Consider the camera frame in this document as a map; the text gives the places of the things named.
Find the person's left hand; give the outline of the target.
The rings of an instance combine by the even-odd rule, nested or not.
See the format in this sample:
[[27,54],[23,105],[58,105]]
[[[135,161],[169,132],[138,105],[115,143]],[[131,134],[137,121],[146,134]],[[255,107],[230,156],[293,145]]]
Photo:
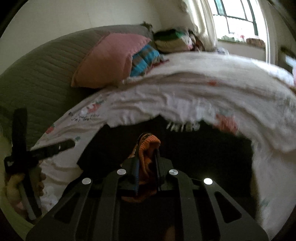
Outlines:
[[[46,180],[46,175],[42,172],[42,168],[40,166],[37,167],[39,177],[35,182],[35,191],[39,197],[44,195],[44,181]],[[20,185],[22,180],[24,179],[24,174],[22,175],[13,175],[8,180],[6,184],[6,197],[12,206],[12,208],[18,213],[22,214],[25,211],[25,208],[22,204],[22,198],[20,193]]]

